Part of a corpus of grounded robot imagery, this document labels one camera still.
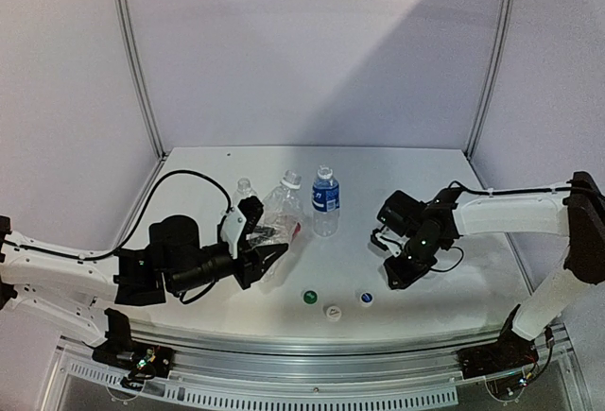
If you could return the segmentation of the red label water bottle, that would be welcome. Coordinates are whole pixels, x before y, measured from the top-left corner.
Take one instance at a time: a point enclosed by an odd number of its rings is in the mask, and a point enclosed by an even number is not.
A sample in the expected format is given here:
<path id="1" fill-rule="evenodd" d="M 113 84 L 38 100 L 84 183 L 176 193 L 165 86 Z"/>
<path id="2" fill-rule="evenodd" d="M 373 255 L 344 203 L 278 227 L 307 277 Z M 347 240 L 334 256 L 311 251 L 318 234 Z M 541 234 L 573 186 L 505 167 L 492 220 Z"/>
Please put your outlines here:
<path id="1" fill-rule="evenodd" d="M 297 222 L 294 225 L 294 228 L 291 231 L 291 234 L 289 235 L 289 242 L 293 242 L 296 239 L 296 237 L 299 235 L 299 233 L 301 232 L 301 230 L 302 230 L 302 225 L 301 225 L 300 222 Z"/>

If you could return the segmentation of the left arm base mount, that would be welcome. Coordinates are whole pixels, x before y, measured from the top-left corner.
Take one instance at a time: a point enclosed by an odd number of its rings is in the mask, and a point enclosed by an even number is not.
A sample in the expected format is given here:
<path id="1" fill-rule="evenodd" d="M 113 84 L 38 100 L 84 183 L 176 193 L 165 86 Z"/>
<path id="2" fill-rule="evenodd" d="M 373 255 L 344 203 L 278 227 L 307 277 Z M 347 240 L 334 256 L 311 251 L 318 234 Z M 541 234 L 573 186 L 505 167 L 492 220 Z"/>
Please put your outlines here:
<path id="1" fill-rule="evenodd" d="M 92 359 L 108 367 L 120 368 L 126 374 L 120 385 L 141 391 L 146 381 L 167 379 L 173 367 L 173 349 L 135 341 L 129 318 L 113 309 L 104 312 L 108 320 L 105 341 L 93 348 Z"/>

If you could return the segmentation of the clear bottle white cap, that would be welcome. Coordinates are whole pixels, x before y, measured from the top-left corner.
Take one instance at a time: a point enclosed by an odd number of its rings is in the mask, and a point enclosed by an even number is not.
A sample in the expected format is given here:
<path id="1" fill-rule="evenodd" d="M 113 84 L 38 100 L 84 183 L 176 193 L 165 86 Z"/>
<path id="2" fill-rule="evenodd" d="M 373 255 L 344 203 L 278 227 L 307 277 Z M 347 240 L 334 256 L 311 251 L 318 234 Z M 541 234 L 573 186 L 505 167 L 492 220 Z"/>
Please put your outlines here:
<path id="1" fill-rule="evenodd" d="M 262 200 L 264 213 L 257 226 L 272 226 L 279 231 L 278 238 L 272 244 L 289 244 L 288 251 L 282 257 L 282 262 L 277 267 L 275 275 L 281 265 L 289 263 L 293 257 L 291 248 L 294 241 L 289 242 L 289 235 L 294 225 L 297 222 L 303 225 L 303 202 L 300 197 L 301 183 L 302 176 L 300 174 L 293 170 L 286 170 L 279 184 Z M 254 248 L 262 245 L 270 244 L 251 244 Z"/>

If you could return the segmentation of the aluminium frame post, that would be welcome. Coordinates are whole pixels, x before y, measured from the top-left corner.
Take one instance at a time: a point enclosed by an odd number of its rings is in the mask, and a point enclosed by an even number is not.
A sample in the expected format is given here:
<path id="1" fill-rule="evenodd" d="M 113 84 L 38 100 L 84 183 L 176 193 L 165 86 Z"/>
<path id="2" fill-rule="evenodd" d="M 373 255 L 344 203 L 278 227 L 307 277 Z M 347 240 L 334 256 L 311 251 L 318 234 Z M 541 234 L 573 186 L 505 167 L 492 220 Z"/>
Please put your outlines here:
<path id="1" fill-rule="evenodd" d="M 499 69 L 504 57 L 513 4 L 514 0 L 500 0 L 488 68 L 479 94 L 473 123 L 464 148 L 464 155 L 469 162 L 473 160 L 473 157 L 477 152 L 481 134 L 488 117 L 488 111 L 493 99 Z"/>
<path id="2" fill-rule="evenodd" d="M 167 151 L 162 140 L 159 125 L 151 104 L 146 77 L 138 50 L 136 35 L 130 14 L 129 0 L 114 0 L 117 21 L 125 49 L 127 65 L 143 124 L 147 132 L 154 156 L 158 161 L 167 157 Z"/>

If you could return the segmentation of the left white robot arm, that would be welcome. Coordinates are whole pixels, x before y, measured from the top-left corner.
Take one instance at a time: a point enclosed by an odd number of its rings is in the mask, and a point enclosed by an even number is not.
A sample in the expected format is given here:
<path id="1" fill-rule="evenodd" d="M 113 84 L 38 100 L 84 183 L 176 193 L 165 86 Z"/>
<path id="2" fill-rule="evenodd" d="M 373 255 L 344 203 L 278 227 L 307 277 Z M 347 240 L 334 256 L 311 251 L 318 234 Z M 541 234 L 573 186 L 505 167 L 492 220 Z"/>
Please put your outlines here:
<path id="1" fill-rule="evenodd" d="M 122 332 L 105 338 L 105 311 L 120 310 L 158 334 L 218 332 L 222 307 L 211 302 L 210 290 L 221 280 L 249 289 L 289 248 L 252 242 L 255 223 L 230 213 L 216 241 L 204 246 L 194 219 L 172 215 L 151 225 L 142 247 L 110 253 L 62 251 L 4 229 L 1 307 L 28 311 L 92 346 L 104 341 L 104 352 L 130 368 L 140 360 L 140 347 Z"/>

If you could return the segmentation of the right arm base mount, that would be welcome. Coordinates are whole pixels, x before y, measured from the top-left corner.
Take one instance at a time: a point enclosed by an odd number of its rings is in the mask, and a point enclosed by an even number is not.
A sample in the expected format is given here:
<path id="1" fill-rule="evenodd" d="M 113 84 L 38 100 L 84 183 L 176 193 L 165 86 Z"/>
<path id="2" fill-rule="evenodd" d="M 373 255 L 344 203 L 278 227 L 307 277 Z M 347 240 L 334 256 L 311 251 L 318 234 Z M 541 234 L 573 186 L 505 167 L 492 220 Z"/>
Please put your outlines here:
<path id="1" fill-rule="evenodd" d="M 512 322 L 520 305 L 509 314 L 497 339 L 488 344 L 476 345 L 457 351 L 456 357 L 464 379 L 488 377 L 495 373 L 518 370 L 518 372 L 485 382 L 489 394 L 496 400 L 508 402 L 517 399 L 529 385 L 534 383 L 549 366 L 555 345 L 552 328 L 544 328 L 544 341 L 548 356 L 539 366 L 539 353 L 534 340 L 525 340 L 512 330 Z"/>

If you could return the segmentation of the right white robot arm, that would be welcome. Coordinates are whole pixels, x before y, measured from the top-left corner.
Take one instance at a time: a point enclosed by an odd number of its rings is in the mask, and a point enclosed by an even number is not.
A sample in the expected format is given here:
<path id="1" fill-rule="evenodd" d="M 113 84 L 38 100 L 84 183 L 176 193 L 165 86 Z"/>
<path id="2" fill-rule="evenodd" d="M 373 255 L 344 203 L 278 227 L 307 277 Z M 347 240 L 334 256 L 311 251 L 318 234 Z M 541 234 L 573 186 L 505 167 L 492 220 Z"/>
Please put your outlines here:
<path id="1" fill-rule="evenodd" d="M 511 333 L 490 346 L 489 361 L 508 369 L 522 358 L 525 340 L 543 329 L 591 285 L 604 281 L 604 196 L 593 177 L 538 188 L 472 190 L 456 183 L 422 202 L 401 190 L 380 209 L 372 243 L 389 252 L 389 288 L 406 289 L 463 236 L 483 233 L 548 233 L 568 240 L 561 262 L 514 312 Z"/>

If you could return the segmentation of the blue bottle cap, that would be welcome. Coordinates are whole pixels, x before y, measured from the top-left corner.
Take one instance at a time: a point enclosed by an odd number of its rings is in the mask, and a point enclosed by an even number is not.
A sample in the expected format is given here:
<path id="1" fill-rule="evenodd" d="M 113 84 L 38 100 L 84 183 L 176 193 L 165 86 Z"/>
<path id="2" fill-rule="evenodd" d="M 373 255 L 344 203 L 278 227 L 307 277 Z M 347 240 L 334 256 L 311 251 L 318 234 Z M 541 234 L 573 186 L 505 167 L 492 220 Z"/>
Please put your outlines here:
<path id="1" fill-rule="evenodd" d="M 362 290 L 357 295 L 358 302 L 363 307 L 370 307 L 374 303 L 374 294 L 367 290 Z"/>

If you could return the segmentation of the blue label water bottle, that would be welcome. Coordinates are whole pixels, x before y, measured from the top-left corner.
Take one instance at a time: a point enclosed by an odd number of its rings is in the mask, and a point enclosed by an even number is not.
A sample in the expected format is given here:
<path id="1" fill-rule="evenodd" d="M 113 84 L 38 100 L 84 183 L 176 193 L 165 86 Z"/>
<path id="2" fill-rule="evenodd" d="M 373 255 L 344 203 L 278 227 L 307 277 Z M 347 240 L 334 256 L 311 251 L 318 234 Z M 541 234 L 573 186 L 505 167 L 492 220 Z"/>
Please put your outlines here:
<path id="1" fill-rule="evenodd" d="M 339 197 L 339 182 L 334 170 L 321 165 L 312 185 L 313 230 L 317 236 L 329 237 L 337 232 Z"/>

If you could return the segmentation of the aluminium front rail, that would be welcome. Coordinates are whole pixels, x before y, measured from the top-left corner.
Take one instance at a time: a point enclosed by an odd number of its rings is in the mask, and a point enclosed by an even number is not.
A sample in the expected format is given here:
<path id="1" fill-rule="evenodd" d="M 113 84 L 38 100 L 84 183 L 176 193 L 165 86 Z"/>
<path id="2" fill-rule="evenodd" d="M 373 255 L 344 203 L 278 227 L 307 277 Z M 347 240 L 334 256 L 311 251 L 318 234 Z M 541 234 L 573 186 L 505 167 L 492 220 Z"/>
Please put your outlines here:
<path id="1" fill-rule="evenodd" d="M 506 370 L 467 379 L 459 350 L 495 340 L 496 330 L 376 343 L 269 340 L 133 327 L 138 341 L 174 351 L 166 378 L 139 391 L 120 385 L 64 336 L 52 357 L 42 410 L 588 410 L 591 400 L 564 325 L 539 342 L 540 376 L 517 391 Z"/>

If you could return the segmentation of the green bottle cap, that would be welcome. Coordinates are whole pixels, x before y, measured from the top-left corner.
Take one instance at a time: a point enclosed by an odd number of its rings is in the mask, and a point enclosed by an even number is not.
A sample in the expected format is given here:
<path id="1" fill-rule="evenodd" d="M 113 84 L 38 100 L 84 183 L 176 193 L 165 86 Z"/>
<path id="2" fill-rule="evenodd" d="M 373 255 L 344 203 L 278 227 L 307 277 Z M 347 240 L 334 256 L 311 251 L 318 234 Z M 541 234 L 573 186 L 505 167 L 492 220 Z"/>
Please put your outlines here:
<path id="1" fill-rule="evenodd" d="M 318 302 L 319 295 L 315 290 L 307 289 L 302 293 L 302 300 L 307 305 L 313 305 Z"/>

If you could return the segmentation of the left aluminium frame post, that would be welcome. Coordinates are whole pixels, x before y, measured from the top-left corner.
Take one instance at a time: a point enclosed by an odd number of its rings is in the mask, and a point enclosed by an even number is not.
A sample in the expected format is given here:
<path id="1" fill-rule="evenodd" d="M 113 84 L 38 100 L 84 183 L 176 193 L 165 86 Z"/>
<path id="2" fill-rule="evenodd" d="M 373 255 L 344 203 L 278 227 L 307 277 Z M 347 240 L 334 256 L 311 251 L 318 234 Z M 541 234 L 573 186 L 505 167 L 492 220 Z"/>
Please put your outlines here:
<path id="1" fill-rule="evenodd" d="M 167 157 L 167 151 L 162 140 L 159 125 L 151 104 L 146 77 L 138 50 L 136 35 L 130 14 L 129 0 L 114 0 L 117 21 L 125 49 L 127 65 L 143 124 L 147 132 L 154 156 L 158 161 Z"/>

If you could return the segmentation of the right aluminium frame post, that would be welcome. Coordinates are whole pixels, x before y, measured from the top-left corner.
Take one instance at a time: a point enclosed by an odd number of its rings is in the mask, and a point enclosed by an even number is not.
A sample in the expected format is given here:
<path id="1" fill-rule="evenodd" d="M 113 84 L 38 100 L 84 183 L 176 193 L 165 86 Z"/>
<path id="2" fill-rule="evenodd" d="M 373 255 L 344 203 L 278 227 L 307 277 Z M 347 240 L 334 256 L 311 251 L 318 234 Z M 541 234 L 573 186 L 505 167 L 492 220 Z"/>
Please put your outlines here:
<path id="1" fill-rule="evenodd" d="M 481 134 L 488 117 L 488 111 L 493 99 L 499 69 L 504 57 L 513 4 L 514 0 L 500 0 L 488 68 L 479 94 L 473 123 L 464 148 L 464 155 L 469 162 L 473 160 L 473 157 L 477 152 Z"/>

